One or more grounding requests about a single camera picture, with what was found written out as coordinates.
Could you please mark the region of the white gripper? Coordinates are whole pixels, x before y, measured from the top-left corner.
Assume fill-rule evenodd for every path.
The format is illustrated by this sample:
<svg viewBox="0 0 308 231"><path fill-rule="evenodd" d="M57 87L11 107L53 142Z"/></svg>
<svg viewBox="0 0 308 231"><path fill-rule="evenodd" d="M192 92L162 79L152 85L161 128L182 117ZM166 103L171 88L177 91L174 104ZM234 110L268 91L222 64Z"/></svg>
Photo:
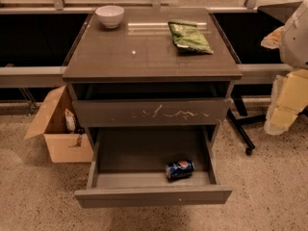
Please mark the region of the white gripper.
<svg viewBox="0 0 308 231"><path fill-rule="evenodd" d="M277 75L273 82L264 130L269 135L281 135L308 106L308 0L299 5L284 27L265 36L261 45L268 49L280 47L284 64L304 68Z"/></svg>

